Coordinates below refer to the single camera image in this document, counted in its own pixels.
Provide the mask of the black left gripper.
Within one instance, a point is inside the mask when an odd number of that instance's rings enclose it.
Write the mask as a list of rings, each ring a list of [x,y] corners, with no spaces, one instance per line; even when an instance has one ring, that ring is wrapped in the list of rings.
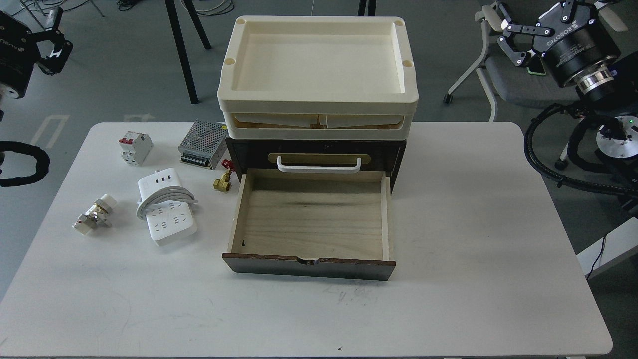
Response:
[[[34,33],[32,41],[29,27],[4,11],[0,13],[0,27],[0,81],[8,96],[25,96],[35,63],[47,75],[61,73],[73,44],[59,29]],[[36,43],[43,41],[50,41],[54,48],[48,56],[39,57]]]

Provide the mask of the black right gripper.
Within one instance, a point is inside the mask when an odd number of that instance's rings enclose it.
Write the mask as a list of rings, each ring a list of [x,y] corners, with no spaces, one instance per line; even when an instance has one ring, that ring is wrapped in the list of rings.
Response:
[[[560,88],[595,89],[613,80],[608,67],[621,52],[603,25],[596,7],[583,0],[563,0],[539,16],[540,26],[511,23],[498,44],[517,67],[527,66],[533,55],[519,51],[517,34],[543,36],[542,61]]]

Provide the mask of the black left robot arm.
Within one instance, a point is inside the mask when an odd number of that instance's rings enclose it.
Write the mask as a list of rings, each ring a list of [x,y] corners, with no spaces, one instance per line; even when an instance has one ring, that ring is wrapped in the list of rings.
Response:
[[[13,16],[1,12],[0,16],[0,83],[1,98],[23,98],[26,94],[34,66],[43,73],[54,75],[64,68],[73,49],[59,29],[64,9],[55,7],[46,18],[46,27],[41,32],[32,32],[27,25]],[[44,149],[28,143],[2,141],[1,161],[7,152],[19,153],[34,158],[34,173],[24,177],[1,175],[2,187],[33,184],[41,181],[49,172],[50,157]]]

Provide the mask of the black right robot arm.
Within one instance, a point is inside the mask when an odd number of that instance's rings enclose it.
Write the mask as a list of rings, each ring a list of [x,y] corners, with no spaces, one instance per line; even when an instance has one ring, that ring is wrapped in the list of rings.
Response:
[[[637,215],[637,54],[620,57],[620,50],[605,25],[617,32],[627,30],[611,9],[612,1],[561,0],[534,25],[511,16],[508,6],[496,3],[497,42],[517,67],[538,62],[558,86],[573,86],[579,101],[549,105],[532,120],[524,136],[528,162],[558,186],[617,197],[627,213]],[[579,118],[568,143],[570,163],[582,170],[611,174],[620,186],[582,181],[552,170],[533,149],[535,130],[549,116],[567,112]]]

